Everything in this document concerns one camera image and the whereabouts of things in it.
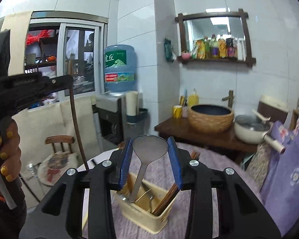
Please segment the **left hand yellow nails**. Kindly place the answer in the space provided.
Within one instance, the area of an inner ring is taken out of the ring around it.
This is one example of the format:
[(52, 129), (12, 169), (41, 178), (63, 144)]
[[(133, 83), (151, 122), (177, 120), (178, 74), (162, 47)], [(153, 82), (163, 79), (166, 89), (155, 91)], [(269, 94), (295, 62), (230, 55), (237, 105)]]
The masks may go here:
[(8, 182), (14, 181), (21, 171), (21, 149), (18, 126), (14, 120), (6, 129), (6, 140), (0, 136), (0, 158), (3, 164), (0, 167), (1, 175)]

